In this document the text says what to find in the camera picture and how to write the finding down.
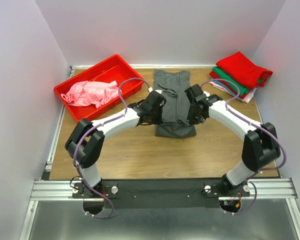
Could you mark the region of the grey t-shirt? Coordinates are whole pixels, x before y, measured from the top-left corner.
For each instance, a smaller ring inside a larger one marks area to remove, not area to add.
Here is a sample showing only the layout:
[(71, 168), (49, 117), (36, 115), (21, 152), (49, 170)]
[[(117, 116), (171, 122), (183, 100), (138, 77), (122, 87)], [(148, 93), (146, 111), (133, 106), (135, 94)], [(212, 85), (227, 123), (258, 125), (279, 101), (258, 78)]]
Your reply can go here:
[(154, 71), (154, 89), (161, 90), (166, 99), (162, 110), (162, 123), (155, 126), (155, 136), (183, 139), (197, 135), (195, 126), (187, 121), (190, 102), (185, 90), (190, 87), (190, 75), (186, 70)]

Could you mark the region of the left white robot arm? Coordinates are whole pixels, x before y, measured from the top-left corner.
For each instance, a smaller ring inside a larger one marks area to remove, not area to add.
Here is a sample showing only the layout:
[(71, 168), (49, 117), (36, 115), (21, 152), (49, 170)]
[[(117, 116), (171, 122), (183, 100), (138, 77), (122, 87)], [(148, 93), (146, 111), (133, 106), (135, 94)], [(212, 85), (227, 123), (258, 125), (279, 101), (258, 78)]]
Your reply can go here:
[(105, 140), (110, 137), (137, 126), (161, 124), (165, 103), (162, 90), (151, 90), (145, 99), (129, 104), (114, 115), (94, 121), (84, 118), (77, 123), (65, 144), (81, 181), (72, 187), (73, 198), (119, 199), (124, 195), (135, 196), (135, 182), (103, 181), (97, 160)]

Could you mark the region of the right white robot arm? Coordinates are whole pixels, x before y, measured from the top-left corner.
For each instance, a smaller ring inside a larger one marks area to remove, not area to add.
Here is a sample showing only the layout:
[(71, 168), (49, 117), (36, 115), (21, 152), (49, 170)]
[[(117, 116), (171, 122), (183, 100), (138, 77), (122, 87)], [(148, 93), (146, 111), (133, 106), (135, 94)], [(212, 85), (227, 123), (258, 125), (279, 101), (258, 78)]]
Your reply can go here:
[(190, 103), (187, 121), (191, 125), (211, 118), (233, 131), (243, 142), (240, 162), (221, 177), (213, 190), (231, 196), (248, 178), (281, 156), (273, 124), (252, 120), (218, 95), (204, 92), (198, 84), (186, 89), (185, 94)]

